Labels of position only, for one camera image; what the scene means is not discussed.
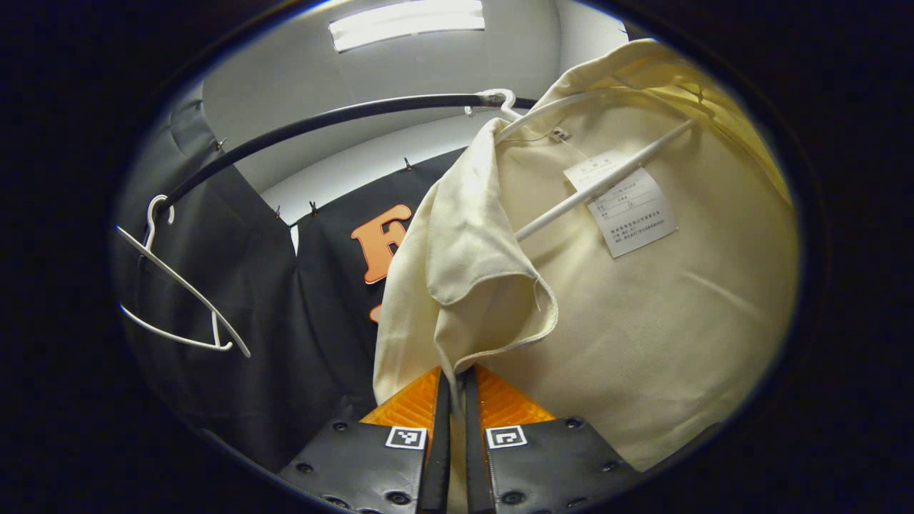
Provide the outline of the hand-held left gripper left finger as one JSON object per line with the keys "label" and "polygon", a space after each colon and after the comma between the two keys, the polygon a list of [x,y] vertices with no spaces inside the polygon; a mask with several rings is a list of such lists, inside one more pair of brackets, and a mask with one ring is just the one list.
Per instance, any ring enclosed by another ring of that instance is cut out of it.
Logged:
{"label": "hand-held left gripper left finger", "polygon": [[362,418],[333,418],[281,471],[296,492],[358,513],[444,513],[451,397],[440,368]]}

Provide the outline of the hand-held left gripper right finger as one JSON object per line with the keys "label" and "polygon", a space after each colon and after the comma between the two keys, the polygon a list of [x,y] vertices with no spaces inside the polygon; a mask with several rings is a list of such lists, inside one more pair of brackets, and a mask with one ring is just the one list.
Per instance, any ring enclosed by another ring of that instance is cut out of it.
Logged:
{"label": "hand-held left gripper right finger", "polygon": [[480,365],[463,384],[471,513],[581,513],[643,479],[585,418],[552,415]]}

